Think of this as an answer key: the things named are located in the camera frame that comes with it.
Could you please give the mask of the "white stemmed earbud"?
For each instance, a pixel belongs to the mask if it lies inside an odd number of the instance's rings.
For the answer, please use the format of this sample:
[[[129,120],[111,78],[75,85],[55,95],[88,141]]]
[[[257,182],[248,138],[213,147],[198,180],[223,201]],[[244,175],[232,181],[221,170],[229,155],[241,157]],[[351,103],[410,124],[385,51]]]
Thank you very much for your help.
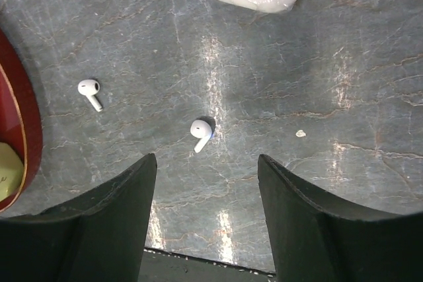
[[[82,80],[77,86],[78,92],[85,96],[97,112],[101,112],[103,107],[96,98],[96,94],[100,91],[100,84],[94,79]]]

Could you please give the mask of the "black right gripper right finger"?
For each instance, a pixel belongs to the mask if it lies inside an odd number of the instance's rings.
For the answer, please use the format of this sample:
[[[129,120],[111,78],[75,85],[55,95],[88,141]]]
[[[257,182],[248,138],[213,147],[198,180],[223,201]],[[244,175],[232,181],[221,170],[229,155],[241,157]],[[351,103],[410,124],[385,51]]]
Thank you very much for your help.
[[[421,281],[422,214],[348,201],[268,155],[258,185],[278,281]]]

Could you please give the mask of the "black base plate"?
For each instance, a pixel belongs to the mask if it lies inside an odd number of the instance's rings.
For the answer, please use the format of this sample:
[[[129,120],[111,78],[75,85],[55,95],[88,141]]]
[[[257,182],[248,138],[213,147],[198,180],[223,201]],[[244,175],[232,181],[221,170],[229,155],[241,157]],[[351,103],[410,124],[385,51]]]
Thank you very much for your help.
[[[139,271],[139,281],[272,282],[276,275],[257,269],[223,262],[145,248]]]

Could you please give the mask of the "dark red round tray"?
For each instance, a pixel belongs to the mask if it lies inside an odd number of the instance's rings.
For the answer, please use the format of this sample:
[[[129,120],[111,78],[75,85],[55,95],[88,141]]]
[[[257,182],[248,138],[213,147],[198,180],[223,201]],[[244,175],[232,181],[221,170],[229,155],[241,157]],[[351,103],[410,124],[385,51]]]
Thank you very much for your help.
[[[1,32],[1,142],[22,162],[22,176],[1,177],[1,211],[29,187],[40,167],[43,147],[40,111],[32,83],[13,45]]]

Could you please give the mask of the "white bean earbud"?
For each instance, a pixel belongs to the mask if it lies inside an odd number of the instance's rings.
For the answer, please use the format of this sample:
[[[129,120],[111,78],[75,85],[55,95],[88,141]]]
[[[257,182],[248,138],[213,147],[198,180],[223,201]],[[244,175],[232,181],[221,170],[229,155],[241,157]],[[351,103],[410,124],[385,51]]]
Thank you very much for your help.
[[[194,152],[199,153],[212,137],[212,127],[204,120],[194,120],[190,127],[190,133],[193,137],[199,139],[194,146]]]

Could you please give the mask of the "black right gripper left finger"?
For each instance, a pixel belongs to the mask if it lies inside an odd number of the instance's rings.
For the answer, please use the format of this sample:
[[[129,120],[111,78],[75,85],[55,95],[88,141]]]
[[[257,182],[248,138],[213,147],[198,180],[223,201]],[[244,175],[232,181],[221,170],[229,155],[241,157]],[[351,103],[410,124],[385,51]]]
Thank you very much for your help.
[[[157,161],[36,215],[1,219],[2,281],[137,281]]]

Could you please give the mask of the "pale green mug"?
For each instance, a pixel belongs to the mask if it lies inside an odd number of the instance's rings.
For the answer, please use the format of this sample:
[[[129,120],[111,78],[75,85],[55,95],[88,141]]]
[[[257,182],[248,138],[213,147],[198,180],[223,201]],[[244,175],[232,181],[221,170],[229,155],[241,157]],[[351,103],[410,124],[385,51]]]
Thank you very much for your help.
[[[1,201],[13,195],[22,181],[24,165],[22,160],[7,143],[1,143]]]

